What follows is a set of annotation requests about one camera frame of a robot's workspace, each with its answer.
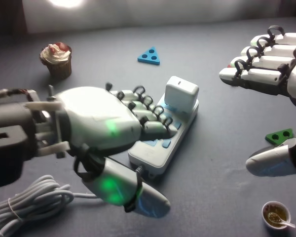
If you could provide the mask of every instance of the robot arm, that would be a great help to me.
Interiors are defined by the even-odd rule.
[[[274,35],[271,30],[280,34]],[[254,37],[251,46],[221,70],[220,78],[232,86],[288,96],[296,106],[296,33],[269,27],[267,35]],[[296,174],[296,137],[253,153],[246,167],[256,176]]]
[[[67,151],[83,184],[102,200],[126,212],[159,218],[170,210],[167,198],[136,171],[108,156],[131,148],[136,141],[168,139],[177,130],[163,108],[153,104],[142,86],[133,91],[78,87],[53,95],[47,102],[28,90],[1,90],[0,98],[26,94],[27,103],[0,104],[0,186],[17,180],[23,161]],[[79,171],[79,164],[85,172]]]

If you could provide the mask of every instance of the cupcake frosting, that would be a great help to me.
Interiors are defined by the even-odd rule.
[[[64,43],[49,44],[40,53],[40,57],[51,64],[58,64],[68,61],[71,52]]]

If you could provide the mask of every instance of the gray tablecloth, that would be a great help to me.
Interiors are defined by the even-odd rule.
[[[296,229],[271,232],[261,219],[262,206],[277,200],[290,209],[296,224],[296,175],[262,178],[245,168],[249,155],[268,145],[266,134],[296,131],[296,107],[284,96],[228,86],[218,75],[270,25],[296,32],[296,18],[287,18],[0,38],[0,89],[34,89],[45,99],[50,83],[60,92],[76,86],[104,87],[109,81],[114,89],[142,84],[158,101],[171,76],[200,87],[198,116],[163,177],[152,183],[171,202],[165,218],[126,214],[98,200],[74,200],[55,218],[28,224],[16,236],[296,236]],[[73,49],[73,73],[64,81],[51,80],[38,59],[41,49],[56,41]],[[160,66],[138,63],[137,57],[152,46]],[[127,153],[114,158],[129,165]],[[0,188],[0,201],[44,174],[71,184],[74,192],[87,192],[73,172],[72,157],[48,156],[26,162],[21,179]]]

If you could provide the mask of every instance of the robotic finger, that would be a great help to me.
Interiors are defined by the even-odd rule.
[[[286,176],[296,174],[296,138],[277,147],[253,153],[246,161],[247,170],[255,176]]]

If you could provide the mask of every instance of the green block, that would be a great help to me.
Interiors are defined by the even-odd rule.
[[[267,142],[273,144],[273,145],[281,145],[283,142],[285,142],[287,139],[291,139],[294,137],[293,130],[291,128],[285,129],[282,131],[274,132],[267,134],[265,136],[265,139]]]

